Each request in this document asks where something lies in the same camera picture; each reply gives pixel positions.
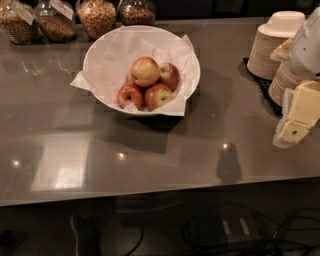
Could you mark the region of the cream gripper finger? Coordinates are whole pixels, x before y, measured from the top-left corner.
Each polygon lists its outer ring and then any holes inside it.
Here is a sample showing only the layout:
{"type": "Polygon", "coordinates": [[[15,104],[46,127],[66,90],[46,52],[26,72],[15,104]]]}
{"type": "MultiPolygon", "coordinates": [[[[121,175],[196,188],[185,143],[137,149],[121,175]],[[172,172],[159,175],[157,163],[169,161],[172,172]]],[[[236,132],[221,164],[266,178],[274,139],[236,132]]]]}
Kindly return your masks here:
{"type": "Polygon", "coordinates": [[[294,90],[286,88],[273,144],[279,148],[298,145],[320,120],[320,83],[303,81],[294,90]]]}
{"type": "Polygon", "coordinates": [[[292,42],[293,40],[291,38],[284,41],[281,45],[279,45],[272,51],[272,53],[270,54],[270,59],[277,62],[289,60],[292,42]]]}

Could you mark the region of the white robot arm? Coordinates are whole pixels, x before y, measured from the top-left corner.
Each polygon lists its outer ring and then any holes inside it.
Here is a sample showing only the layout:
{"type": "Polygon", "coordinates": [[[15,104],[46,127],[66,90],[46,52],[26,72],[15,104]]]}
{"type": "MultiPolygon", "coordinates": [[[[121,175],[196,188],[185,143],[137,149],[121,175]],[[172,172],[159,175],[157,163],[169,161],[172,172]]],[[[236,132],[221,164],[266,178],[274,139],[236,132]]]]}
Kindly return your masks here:
{"type": "Polygon", "coordinates": [[[290,72],[302,80],[295,89],[285,89],[282,118],[273,138],[275,146],[289,148],[299,144],[320,119],[320,7],[270,58],[287,63],[290,72]]]}

